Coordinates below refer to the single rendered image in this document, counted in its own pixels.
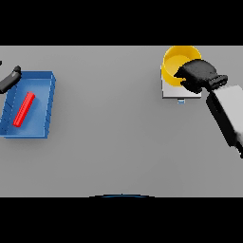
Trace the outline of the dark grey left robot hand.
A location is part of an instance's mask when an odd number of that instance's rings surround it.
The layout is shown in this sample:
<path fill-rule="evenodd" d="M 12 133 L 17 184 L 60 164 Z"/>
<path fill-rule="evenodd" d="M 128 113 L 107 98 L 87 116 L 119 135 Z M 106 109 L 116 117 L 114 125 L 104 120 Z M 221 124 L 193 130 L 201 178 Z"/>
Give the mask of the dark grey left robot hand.
<path fill-rule="evenodd" d="M 17 65 L 6 78 L 0 81 L 0 94 L 5 94 L 21 80 L 21 77 L 21 67 Z"/>

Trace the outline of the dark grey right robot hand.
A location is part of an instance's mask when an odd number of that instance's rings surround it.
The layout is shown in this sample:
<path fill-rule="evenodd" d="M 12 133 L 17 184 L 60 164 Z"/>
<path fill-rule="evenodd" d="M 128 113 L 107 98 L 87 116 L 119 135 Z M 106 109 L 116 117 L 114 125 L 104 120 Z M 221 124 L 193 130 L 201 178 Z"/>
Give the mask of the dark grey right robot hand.
<path fill-rule="evenodd" d="M 180 66 L 174 76 L 181 78 L 180 84 L 196 94 L 203 88 L 211 92 L 228 82 L 227 75 L 218 74 L 213 65 L 201 59 L 194 59 Z"/>

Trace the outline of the yellow bowl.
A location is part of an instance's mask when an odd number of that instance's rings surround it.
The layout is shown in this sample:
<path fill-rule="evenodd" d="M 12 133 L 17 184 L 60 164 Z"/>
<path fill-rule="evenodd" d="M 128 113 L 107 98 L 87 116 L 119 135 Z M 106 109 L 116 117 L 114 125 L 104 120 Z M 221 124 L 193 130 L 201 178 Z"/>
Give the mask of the yellow bowl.
<path fill-rule="evenodd" d="M 185 63 L 200 58 L 200 52 L 193 46 L 169 47 L 161 63 L 162 79 L 171 86 L 180 86 L 182 79 L 175 77 L 178 69 Z"/>

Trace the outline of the pale square measuring scale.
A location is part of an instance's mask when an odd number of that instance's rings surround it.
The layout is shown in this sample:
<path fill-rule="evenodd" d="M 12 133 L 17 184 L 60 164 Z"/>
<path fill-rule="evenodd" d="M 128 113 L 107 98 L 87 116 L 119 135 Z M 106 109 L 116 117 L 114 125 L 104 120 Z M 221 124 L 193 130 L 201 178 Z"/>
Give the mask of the pale square measuring scale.
<path fill-rule="evenodd" d="M 185 104 L 189 99 L 200 99 L 201 94 L 193 93 L 184 86 L 172 86 L 161 79 L 161 96 L 163 99 L 173 99 L 178 104 Z"/>

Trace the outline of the red beaker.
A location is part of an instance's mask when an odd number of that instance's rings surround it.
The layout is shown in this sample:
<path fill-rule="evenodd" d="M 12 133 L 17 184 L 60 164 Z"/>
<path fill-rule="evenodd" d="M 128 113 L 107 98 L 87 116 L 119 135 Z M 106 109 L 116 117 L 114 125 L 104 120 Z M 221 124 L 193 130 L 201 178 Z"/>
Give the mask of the red beaker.
<path fill-rule="evenodd" d="M 16 113 L 12 125 L 15 127 L 20 127 L 35 99 L 35 94 L 33 92 L 28 92 L 23 99 L 21 106 Z"/>

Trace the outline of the blue tray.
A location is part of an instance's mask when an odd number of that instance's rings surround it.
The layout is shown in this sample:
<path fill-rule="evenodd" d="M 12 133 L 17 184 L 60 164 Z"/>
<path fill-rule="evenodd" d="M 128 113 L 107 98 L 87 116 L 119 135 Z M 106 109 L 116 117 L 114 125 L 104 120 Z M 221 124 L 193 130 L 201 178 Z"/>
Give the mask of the blue tray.
<path fill-rule="evenodd" d="M 56 79 L 52 71 L 23 71 L 22 79 L 6 94 L 0 116 L 0 137 L 6 139 L 46 139 Z M 13 120 L 27 93 L 35 98 L 20 127 Z"/>

